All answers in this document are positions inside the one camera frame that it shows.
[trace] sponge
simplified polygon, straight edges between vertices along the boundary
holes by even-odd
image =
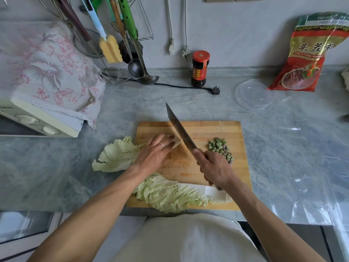
[[[107,59],[108,63],[122,62],[123,58],[120,53],[119,45],[112,35],[107,36],[107,40],[100,38],[99,46]]]

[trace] transparent plastic lid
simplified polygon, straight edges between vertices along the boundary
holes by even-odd
[[[266,108],[274,101],[274,92],[260,80],[251,79],[236,88],[236,100],[245,108],[257,110]]]

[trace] white power cord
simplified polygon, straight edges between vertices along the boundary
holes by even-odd
[[[174,39],[173,39],[173,29],[172,29],[172,21],[171,21],[171,11],[170,11],[170,0],[167,0],[167,12],[168,12],[168,15],[169,15],[169,22],[170,22],[170,30],[171,30],[171,38],[170,38],[170,47],[169,47],[169,54],[170,55],[173,55],[175,52],[174,50]]]
[[[185,25],[185,47],[183,51],[183,57],[188,61],[190,54],[189,44],[188,44],[188,34],[187,34],[187,0],[184,0],[184,25]]]

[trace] plastic lid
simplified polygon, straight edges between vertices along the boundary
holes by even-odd
[[[197,62],[204,62],[210,59],[210,54],[207,51],[195,51],[193,53],[193,59]]]
[[[274,101],[274,92],[257,79],[248,80],[238,86],[236,100],[245,108],[257,110],[266,108]]]

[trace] soy sauce bottle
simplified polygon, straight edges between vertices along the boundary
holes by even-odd
[[[195,51],[193,53],[192,85],[202,87],[206,83],[207,66],[210,62],[210,54],[207,51]]]

